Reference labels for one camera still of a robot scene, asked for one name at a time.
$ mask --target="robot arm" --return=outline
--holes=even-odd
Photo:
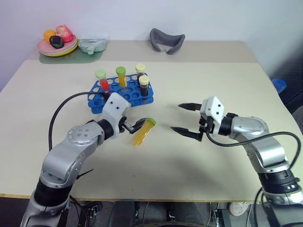
[[[267,124],[260,118],[239,117],[233,113],[223,117],[224,106],[217,97],[204,100],[201,105],[189,103],[179,106],[187,110],[200,111],[199,133],[184,128],[172,127],[172,129],[198,141],[201,141],[203,133],[206,133],[213,143],[224,146],[214,141],[209,134],[228,136],[238,142],[246,142],[269,134]],[[290,170],[281,144],[273,137],[268,137],[243,146],[258,173],[267,201],[279,209],[284,205],[300,205],[302,211],[303,192],[297,183],[298,179]]]
[[[105,140],[115,138],[124,131],[124,113],[130,107],[129,102],[118,93],[112,93],[107,98],[101,121],[90,121],[72,128],[65,140],[47,154],[21,227],[57,227],[85,159]]]

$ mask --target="plate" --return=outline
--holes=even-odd
[[[59,51],[59,52],[56,52],[56,53],[49,53],[49,52],[43,52],[43,51],[40,51],[40,53],[42,53],[42,54],[48,54],[48,55],[58,55],[58,54],[61,54],[61,53],[65,53],[65,52],[70,51],[70,50],[73,49],[75,46],[77,46],[78,43],[79,43],[79,42],[75,42],[75,44],[72,45],[72,46],[70,46],[68,49],[63,50],[63,51]]]
[[[52,47],[50,44],[48,44],[47,41],[45,41],[45,39],[43,39],[38,43],[37,47],[38,47],[38,50],[43,53],[46,53],[46,54],[55,53],[56,54],[56,53],[60,53],[60,52],[70,49],[72,46],[75,45],[75,43],[77,43],[77,41],[78,40],[77,40],[76,36],[73,35],[72,41],[65,43],[62,48],[56,49],[56,48]]]
[[[70,50],[67,50],[67,51],[65,51],[63,53],[59,53],[59,54],[46,54],[46,53],[42,53],[42,52],[40,52],[40,53],[45,56],[48,56],[48,57],[60,57],[60,56],[64,56],[64,55],[67,55],[67,54],[73,52],[78,47],[78,44],[79,44],[79,41],[77,41],[76,45],[73,48],[71,48]]]

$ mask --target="blue test tube rack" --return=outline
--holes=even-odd
[[[110,87],[108,91],[117,92],[131,104],[131,107],[146,105],[153,102],[153,91],[150,83],[148,84],[148,95],[142,96],[140,92],[140,84],[137,81],[137,74],[127,75],[125,79],[127,82],[127,87],[120,86],[118,77],[108,78],[107,81]],[[95,82],[90,91],[103,91],[98,80]],[[103,106],[105,105],[105,100],[102,95],[88,95],[87,99],[88,105],[93,114],[102,113]]]

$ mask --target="sneaker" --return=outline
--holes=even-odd
[[[241,216],[245,213],[245,211],[251,204],[252,202],[231,202],[229,204],[228,210],[233,216]]]

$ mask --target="blue object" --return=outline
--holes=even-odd
[[[285,88],[287,87],[286,82],[282,79],[273,79],[271,82],[274,84],[278,94],[280,94],[282,91],[284,91]]]
[[[140,92],[140,84],[138,84],[137,78],[133,79],[132,77],[136,76],[137,74],[127,75],[129,80],[127,81],[127,87],[121,87],[119,84],[118,77],[108,78],[107,81],[109,83],[109,92],[117,92],[123,98],[125,98],[130,104],[131,107],[138,106],[138,105],[145,105],[153,102],[153,91],[151,84],[148,84],[148,95],[142,96]],[[94,86],[91,88],[90,91],[94,92],[102,92],[103,89],[100,85],[98,85],[99,81],[96,81]],[[88,105],[91,108],[93,114],[100,114],[102,113],[103,106],[105,105],[105,100],[102,95],[88,95]]]

